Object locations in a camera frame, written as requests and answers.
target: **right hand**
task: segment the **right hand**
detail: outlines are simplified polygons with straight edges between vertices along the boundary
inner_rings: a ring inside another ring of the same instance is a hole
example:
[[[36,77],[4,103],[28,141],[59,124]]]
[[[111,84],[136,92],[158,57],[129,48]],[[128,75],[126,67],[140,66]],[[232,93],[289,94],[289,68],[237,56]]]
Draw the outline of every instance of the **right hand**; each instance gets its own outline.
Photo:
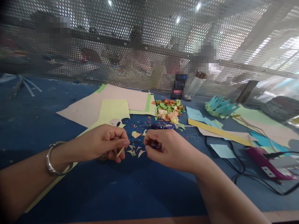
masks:
[[[175,170],[193,173],[199,158],[204,156],[173,129],[148,130],[144,138],[148,158]],[[162,151],[153,149],[159,145]]]

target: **wooden edge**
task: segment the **wooden edge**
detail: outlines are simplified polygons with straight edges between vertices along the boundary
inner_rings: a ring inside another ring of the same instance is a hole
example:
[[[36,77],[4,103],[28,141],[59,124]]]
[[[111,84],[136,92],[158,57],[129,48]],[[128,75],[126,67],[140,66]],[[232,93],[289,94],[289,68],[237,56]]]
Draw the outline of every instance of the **wooden edge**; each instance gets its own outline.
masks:
[[[263,212],[267,219],[272,222],[289,222],[299,220],[299,211],[278,211]],[[129,219],[117,221],[98,221],[98,222],[80,222],[80,224],[211,224],[208,216],[184,216],[184,217],[166,217],[151,219]]]

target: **left hand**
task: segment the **left hand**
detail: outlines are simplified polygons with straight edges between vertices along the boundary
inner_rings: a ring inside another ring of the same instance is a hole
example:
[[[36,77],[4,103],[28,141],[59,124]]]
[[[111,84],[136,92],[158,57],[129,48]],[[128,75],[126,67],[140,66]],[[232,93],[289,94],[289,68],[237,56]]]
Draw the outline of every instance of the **left hand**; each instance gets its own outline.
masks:
[[[109,159],[120,163],[125,158],[125,150],[119,157],[117,154],[123,147],[126,149],[129,144],[125,129],[103,124],[59,147],[61,152],[66,153],[69,162],[94,160],[107,153]]]

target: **hand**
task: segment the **hand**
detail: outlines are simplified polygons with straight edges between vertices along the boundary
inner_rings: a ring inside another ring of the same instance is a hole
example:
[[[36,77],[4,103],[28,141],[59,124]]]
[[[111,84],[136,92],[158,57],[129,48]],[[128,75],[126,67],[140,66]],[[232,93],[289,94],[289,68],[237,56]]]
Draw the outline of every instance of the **hand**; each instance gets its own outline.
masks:
[[[125,158],[125,150],[119,157],[117,154],[123,147],[127,148],[129,144],[125,129],[103,124],[60,147],[70,162],[89,161],[107,153],[109,159],[120,163]]]
[[[173,129],[148,130],[144,138],[144,144],[147,156],[151,160],[189,173],[193,173],[198,158],[203,156],[201,152]],[[153,149],[152,145],[160,146],[162,151]]]

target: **paper flower pile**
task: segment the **paper flower pile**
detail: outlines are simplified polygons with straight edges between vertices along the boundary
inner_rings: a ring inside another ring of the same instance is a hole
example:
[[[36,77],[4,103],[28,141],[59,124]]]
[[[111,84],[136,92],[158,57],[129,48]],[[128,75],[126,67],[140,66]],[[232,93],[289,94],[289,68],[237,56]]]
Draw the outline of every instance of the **paper flower pile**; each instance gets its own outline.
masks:
[[[235,112],[239,107],[235,107],[236,103],[230,104],[230,99],[222,102],[224,97],[214,96],[208,103],[206,103],[205,108],[212,116],[217,118],[228,118],[231,113]]]
[[[157,117],[174,124],[180,124],[178,117],[185,111],[180,100],[164,99],[164,102],[156,100],[156,106],[158,111]]]

